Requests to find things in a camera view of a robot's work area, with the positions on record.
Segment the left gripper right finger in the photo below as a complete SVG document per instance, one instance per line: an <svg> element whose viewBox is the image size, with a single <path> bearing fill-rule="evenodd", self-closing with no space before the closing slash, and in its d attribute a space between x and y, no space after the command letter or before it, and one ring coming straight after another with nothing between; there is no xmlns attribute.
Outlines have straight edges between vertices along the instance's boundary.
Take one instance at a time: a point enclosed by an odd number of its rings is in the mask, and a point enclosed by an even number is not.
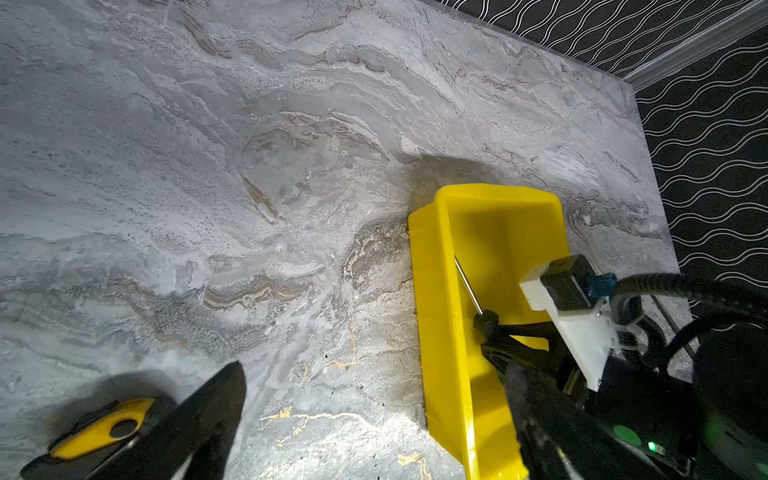
<svg viewBox="0 0 768 480"><path fill-rule="evenodd" d="M538 371L510 362L505 394L520 454L531 479L568 479L568 460L584 479L664 479Z"/></svg>

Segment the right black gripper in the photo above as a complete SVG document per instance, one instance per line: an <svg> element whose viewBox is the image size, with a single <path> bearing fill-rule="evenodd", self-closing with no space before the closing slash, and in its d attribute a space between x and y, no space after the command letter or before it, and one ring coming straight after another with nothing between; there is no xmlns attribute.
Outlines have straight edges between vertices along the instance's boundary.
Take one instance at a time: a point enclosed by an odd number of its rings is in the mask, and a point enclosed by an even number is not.
<svg viewBox="0 0 768 480"><path fill-rule="evenodd" d="M513 337L556 345L553 322L506 325L492 310L473 318L487 340L481 353L504 382L517 362L554 384L570 379L561 348L531 348ZM764 479L767 476L767 338L710 335L693 360L692 380L641 372L609 358L598 392L585 410L627 448L668 479Z"/></svg>

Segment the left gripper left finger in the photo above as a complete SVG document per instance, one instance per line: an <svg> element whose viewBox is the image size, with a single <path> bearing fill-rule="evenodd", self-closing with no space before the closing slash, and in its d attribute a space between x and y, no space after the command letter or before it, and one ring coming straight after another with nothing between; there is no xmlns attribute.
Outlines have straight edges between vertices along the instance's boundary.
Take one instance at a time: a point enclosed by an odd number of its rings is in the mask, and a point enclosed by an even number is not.
<svg viewBox="0 0 768 480"><path fill-rule="evenodd" d="M222 479L241 421L247 382L243 366L225 365L132 447L90 479Z"/></svg>

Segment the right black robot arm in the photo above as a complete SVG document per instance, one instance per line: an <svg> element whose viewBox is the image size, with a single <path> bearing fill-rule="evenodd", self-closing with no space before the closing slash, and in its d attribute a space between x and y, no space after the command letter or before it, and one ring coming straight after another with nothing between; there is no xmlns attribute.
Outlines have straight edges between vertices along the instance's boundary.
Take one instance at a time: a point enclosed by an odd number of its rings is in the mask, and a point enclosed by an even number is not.
<svg viewBox="0 0 768 480"><path fill-rule="evenodd" d="M504 325L477 311L531 478L766 477L763 294L668 273L565 273L543 285L563 312L606 299L618 353L591 390L553 322Z"/></svg>

